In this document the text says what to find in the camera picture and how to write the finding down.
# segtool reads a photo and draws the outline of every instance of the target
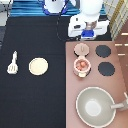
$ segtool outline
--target white tile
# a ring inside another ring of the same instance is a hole
[[[111,16],[108,16],[108,19],[109,19],[109,20],[111,20],[111,18],[112,18]]]
[[[7,21],[7,13],[2,12],[0,13],[0,26],[5,26]]]
[[[116,20],[118,21],[118,19],[120,19],[120,18],[121,18],[121,15],[120,15],[120,13],[118,13]]]
[[[107,0],[106,1],[108,4],[112,4],[112,0]]]
[[[109,9],[110,9],[110,6],[106,5],[105,10],[106,10],[106,13],[107,13],[107,14],[108,14],[108,12],[109,12]]]
[[[111,7],[111,8],[110,8],[110,11],[109,11],[109,14],[112,16],[113,13],[114,13],[114,11],[115,11],[115,8]]]
[[[122,13],[122,11],[124,10],[124,8],[126,7],[125,3],[123,3],[123,5],[121,6],[120,12]]]
[[[128,19],[128,10],[127,10],[126,14],[125,14],[124,17],[123,17],[123,20],[124,20],[124,21],[126,21],[127,19]]]
[[[114,0],[113,3],[112,3],[112,5],[113,5],[114,7],[116,7],[116,5],[118,4],[118,1],[119,1],[119,0]]]
[[[121,30],[122,25],[123,25],[123,22],[120,22],[120,24],[118,25],[119,30]]]

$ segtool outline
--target tabletop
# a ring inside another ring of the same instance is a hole
[[[61,17],[59,34],[67,38],[70,17]],[[56,35],[57,16],[9,17],[0,51],[0,127],[66,127],[65,42]],[[97,40],[110,40],[109,31]],[[17,51],[19,70],[9,75],[7,67]],[[35,57],[48,61],[42,76],[29,72]]]
[[[77,56],[74,54],[74,47],[79,43],[84,43],[89,47],[89,54],[86,56],[86,59],[91,63],[91,71],[83,79],[76,76],[73,72],[73,64],[77,59]],[[100,45],[108,46],[111,49],[111,54],[108,57],[102,58],[96,54],[96,48]],[[101,75],[98,71],[98,66],[101,62],[111,63],[115,68],[114,74],[111,76]],[[73,128],[89,128],[88,125],[80,120],[75,107],[78,94],[87,87],[100,87],[106,90],[113,97],[115,103],[121,103],[125,100],[124,92],[126,92],[126,86],[115,42],[85,41],[66,43],[66,128],[70,128],[70,126]],[[127,122],[128,110],[123,112],[117,110],[113,122],[107,128],[127,128]]]

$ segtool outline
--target round plate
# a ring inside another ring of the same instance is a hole
[[[42,75],[48,69],[48,63],[43,58],[35,58],[29,63],[29,71],[33,75]]]
[[[91,127],[106,127],[114,119],[116,109],[111,95],[99,87],[88,87],[80,92],[76,110],[81,120]]]

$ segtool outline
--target black burner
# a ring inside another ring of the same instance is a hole
[[[108,57],[111,54],[111,49],[106,45],[99,45],[96,47],[96,54],[100,57]]]
[[[100,63],[98,70],[103,76],[112,76],[115,72],[114,66],[109,62]]]

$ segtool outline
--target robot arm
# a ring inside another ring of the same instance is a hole
[[[68,36],[81,39],[94,39],[97,35],[107,32],[109,20],[98,22],[103,0],[70,0],[74,6],[79,6],[80,13],[72,16],[68,27]]]

